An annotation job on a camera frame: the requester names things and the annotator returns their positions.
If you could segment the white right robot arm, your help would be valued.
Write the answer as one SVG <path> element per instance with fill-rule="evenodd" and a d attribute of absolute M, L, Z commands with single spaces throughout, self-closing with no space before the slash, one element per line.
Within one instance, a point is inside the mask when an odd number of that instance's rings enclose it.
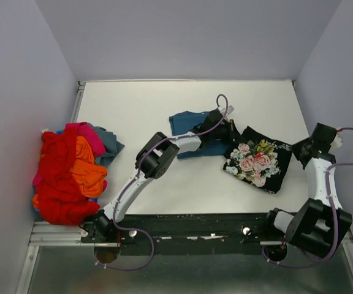
<path fill-rule="evenodd" d="M 315 257 L 329 259 L 333 255 L 352 224 L 352 215 L 337 197 L 336 158 L 330 152 L 340 141 L 336 128 L 318 123 L 308 138 L 292 145 L 308 177 L 308 199 L 295 215 L 271 210 L 262 225 L 266 238 L 275 240 L 284 234 L 287 243 Z"/>

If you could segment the black t-shirt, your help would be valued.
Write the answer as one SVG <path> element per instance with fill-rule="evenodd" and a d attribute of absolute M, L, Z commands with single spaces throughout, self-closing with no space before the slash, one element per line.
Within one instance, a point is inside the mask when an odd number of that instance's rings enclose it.
<path fill-rule="evenodd" d="M 246 127 L 224 153 L 223 171 L 270 194 L 281 189 L 292 158 L 292 145 Z"/>

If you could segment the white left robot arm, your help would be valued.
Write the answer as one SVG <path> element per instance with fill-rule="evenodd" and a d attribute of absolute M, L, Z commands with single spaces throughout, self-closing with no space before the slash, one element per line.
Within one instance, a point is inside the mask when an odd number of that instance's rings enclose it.
<path fill-rule="evenodd" d="M 235 123 L 229 118 L 232 112 L 231 106 L 218 107 L 181 135 L 155 133 L 137 154 L 133 172 L 118 196 L 90 218 L 96 236 L 103 242 L 111 241 L 128 208 L 147 185 L 165 174 L 177 155 L 200 151 L 216 141 L 232 143 L 237 136 Z"/>

